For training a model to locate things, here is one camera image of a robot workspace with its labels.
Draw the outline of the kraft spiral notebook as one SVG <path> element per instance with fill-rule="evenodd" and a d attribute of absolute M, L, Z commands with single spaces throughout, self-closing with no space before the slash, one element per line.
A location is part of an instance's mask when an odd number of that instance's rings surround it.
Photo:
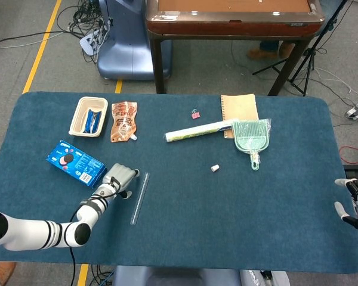
<path fill-rule="evenodd" d="M 222 120 L 258 120 L 258 111 L 254 94 L 221 95 Z"/>

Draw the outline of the clear glass test tube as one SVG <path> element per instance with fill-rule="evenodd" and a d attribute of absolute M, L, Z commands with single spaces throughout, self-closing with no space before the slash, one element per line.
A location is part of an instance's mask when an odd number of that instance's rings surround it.
<path fill-rule="evenodd" d="M 130 221 L 130 225 L 131 226 L 135 226 L 137 224 L 138 221 L 138 217 L 140 214 L 140 210 L 143 204 L 143 200 L 144 200 L 144 195 L 146 193 L 147 187 L 148 187 L 148 183 L 149 183 L 149 178 L 150 178 L 150 173 L 146 172 L 146 174 L 144 175 L 144 179 L 141 185 L 141 189 L 140 189 L 140 193 L 138 195 L 138 199 L 134 208 L 134 212 L 132 214 L 131 217 L 131 221 Z"/>

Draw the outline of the orange spout pouch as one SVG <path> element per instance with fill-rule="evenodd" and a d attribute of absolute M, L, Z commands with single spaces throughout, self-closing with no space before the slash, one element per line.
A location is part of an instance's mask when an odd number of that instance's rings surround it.
<path fill-rule="evenodd" d="M 112 104 L 113 125 L 110 133 L 111 142 L 125 142 L 129 139 L 137 140 L 137 103 L 124 101 Z"/>

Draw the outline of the blue purple robot kiosk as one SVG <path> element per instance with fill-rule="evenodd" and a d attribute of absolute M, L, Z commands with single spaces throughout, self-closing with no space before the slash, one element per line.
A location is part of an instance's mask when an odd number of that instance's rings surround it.
<path fill-rule="evenodd" d="M 104 21 L 110 22 L 98 53 L 101 77 L 153 80 L 152 53 L 146 29 L 147 0 L 98 0 Z"/>

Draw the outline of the brown wooden mahjong table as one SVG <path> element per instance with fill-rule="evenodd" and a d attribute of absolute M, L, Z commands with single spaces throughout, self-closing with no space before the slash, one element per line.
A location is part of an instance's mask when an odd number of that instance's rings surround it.
<path fill-rule="evenodd" d="M 162 41 L 293 41 L 295 46 L 268 93 L 276 96 L 324 21 L 319 0 L 146 0 L 156 92 L 166 92 Z"/>

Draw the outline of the black tripod stand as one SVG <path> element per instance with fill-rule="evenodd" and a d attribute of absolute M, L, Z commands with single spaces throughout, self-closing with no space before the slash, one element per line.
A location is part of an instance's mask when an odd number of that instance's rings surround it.
<path fill-rule="evenodd" d="M 295 79 L 304 66 L 307 66 L 305 85 L 303 89 L 297 89 L 303 95 L 306 94 L 317 45 L 336 25 L 338 14 L 347 1 L 281 0 L 280 3 L 285 5 L 283 10 L 269 9 L 268 19 L 258 25 L 265 28 L 258 38 L 262 41 L 290 41 L 295 44 L 288 58 L 253 73 L 258 74 L 267 69 L 278 72 L 269 96 L 277 96 L 286 82 L 296 86 Z"/>

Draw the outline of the white green cling film roll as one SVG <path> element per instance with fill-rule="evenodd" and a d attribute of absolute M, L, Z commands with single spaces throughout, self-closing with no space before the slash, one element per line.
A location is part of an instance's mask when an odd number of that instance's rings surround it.
<path fill-rule="evenodd" d="M 224 120 L 220 122 L 209 123 L 206 125 L 195 126 L 192 128 L 186 128 L 167 132 L 164 137 L 166 142 L 174 142 L 183 139 L 189 139 L 197 136 L 202 136 L 210 133 L 221 132 L 227 129 L 231 129 L 234 122 L 238 122 L 238 119 Z"/>

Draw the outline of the standing person with brown boots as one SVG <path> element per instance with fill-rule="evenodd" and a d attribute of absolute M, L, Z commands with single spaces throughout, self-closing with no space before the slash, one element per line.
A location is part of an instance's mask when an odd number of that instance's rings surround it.
<path fill-rule="evenodd" d="M 6 286 L 16 266 L 16 262 L 0 262 L 0 286 Z"/>

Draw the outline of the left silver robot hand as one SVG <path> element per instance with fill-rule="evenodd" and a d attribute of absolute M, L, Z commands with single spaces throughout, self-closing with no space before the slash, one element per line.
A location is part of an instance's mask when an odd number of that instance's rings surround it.
<path fill-rule="evenodd" d="M 130 169 L 119 163 L 114 164 L 102 179 L 101 186 L 106 190 L 101 196 L 114 199 L 119 195 L 124 200 L 130 198 L 132 192 L 126 189 L 134 178 L 139 177 L 139 174 L 138 169 Z"/>

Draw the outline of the blue felt table cover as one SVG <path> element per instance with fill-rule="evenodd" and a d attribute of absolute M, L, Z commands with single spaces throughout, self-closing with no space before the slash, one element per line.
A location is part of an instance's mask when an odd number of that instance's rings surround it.
<path fill-rule="evenodd" d="M 167 132 L 221 120 L 218 95 L 107 94 L 132 101 L 137 140 L 110 142 L 112 118 L 98 138 L 68 134 L 79 93 L 29 92 L 16 102 L 0 149 L 0 212 L 67 222 L 91 189 L 46 161 L 60 140 L 107 167 L 150 173 L 137 224 L 132 197 L 117 198 L 75 250 L 78 263 L 188 268 L 358 272 L 358 230 L 337 215 L 352 211 L 335 180 L 344 169 L 329 107 L 313 97 L 256 98 L 271 120 L 260 168 L 221 132 L 166 142 Z M 192 119 L 192 110 L 200 118 Z M 216 172 L 211 167 L 219 164 Z"/>

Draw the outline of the blue snack packet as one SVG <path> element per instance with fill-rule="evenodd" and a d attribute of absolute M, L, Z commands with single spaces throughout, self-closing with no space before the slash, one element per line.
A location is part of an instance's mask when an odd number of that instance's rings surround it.
<path fill-rule="evenodd" d="M 102 111 L 88 110 L 84 126 L 84 133 L 96 133 L 101 119 Z"/>

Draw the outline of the blue Oreo cookie box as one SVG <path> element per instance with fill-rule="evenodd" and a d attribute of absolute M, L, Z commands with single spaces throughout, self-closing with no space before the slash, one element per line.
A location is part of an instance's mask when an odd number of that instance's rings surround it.
<path fill-rule="evenodd" d="M 46 161 L 91 188 L 107 172 L 101 161 L 63 140 L 48 154 Z"/>

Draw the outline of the cream plastic food container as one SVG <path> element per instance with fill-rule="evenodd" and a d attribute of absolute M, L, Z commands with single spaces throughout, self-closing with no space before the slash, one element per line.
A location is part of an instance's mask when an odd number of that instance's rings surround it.
<path fill-rule="evenodd" d="M 99 137 L 103 128 L 108 101 L 100 97 L 82 97 L 76 106 L 73 119 L 70 124 L 69 134 L 73 136 Z M 96 133 L 84 133 L 84 126 L 87 119 L 88 110 L 102 111 L 98 130 Z"/>

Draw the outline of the grey robot torso base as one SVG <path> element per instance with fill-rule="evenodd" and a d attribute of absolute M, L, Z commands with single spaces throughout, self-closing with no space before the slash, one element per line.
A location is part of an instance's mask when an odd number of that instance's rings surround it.
<path fill-rule="evenodd" d="M 291 286 L 285 271 L 117 266 L 112 286 Z"/>

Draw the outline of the green dustpan in plastic wrap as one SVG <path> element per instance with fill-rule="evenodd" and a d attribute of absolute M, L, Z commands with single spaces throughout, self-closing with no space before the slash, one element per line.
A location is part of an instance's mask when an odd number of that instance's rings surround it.
<path fill-rule="evenodd" d="M 232 124 L 234 144 L 240 152 L 249 155 L 254 171 L 260 168 L 260 152 L 269 146 L 270 131 L 270 119 L 242 120 Z"/>

